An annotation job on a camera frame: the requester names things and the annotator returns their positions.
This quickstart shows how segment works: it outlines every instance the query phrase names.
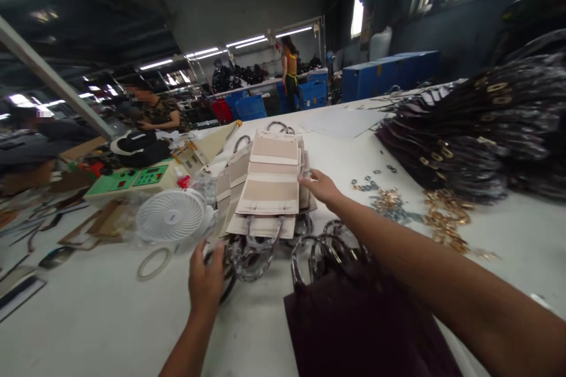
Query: work table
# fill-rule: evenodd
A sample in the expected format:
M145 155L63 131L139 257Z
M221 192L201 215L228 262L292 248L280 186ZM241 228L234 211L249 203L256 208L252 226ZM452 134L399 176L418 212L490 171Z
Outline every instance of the work table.
M224 167L237 139L279 120L302 132L301 122L330 108L379 107L363 100L346 105L300 111L244 122L211 169ZM397 188L406 210L426 214L422 188L403 170L372 131L354 140L303 132L312 168L328 174L349 197L370 205L377 192L353 189L352 179L370 176L385 190ZM396 168L391 172L387 165ZM56 242L87 217L92 207L64 216L57 227L40 233L36 251L25 264L36 265ZM566 316L566 214L564 206L519 193L491 207L470 213L472 222L460 227L470 246L496 253L500 259L470 258L530 295L536 293ZM319 234L335 216L325 205L311 214ZM431 228L410 227L430 236ZM75 252L60 267L44 271L48 284L0 323L2 375L156 376L177 341L190 311L187 278L189 255L175 254L152 280L140 283L136 272L155 247L132 244L98 246ZM290 377L297 375L283 297L293 290L290 249L280 246L266 274L255 283L238 282L220 308L210 339L203 376ZM481 368L461 343L445 331L465 376L482 376Z

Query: dark brown bag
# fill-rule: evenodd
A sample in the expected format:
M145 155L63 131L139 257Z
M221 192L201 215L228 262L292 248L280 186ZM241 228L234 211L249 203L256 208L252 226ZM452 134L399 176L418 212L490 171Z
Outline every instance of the dark brown bag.
M323 250L330 271L305 285L295 260L284 298L300 377L462 375L432 314L395 278Z

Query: camouflage shirt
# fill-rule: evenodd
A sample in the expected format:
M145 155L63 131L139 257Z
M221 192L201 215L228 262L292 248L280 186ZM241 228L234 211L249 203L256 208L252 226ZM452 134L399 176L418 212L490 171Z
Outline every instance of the camouflage shirt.
M164 124L171 121L171 112L179 111L179 115L181 117L181 122L177 128L168 128L164 131L176 131L179 130L180 133L188 133L189 132L189 125L187 123L187 118L185 117L185 113L179 109L177 102L174 98L171 98L166 95L159 96L159 101L156 105L151 106L145 103L141 107L141 111L143 115L149 119L150 123L154 125Z

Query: man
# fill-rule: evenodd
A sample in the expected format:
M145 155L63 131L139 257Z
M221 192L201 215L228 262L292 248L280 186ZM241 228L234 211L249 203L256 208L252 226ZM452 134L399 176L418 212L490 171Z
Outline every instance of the man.
M144 118L139 121L141 130L179 131L188 133L189 125L175 99L166 95L158 96L143 79L134 77L124 81L124 90L134 100L141 102Z

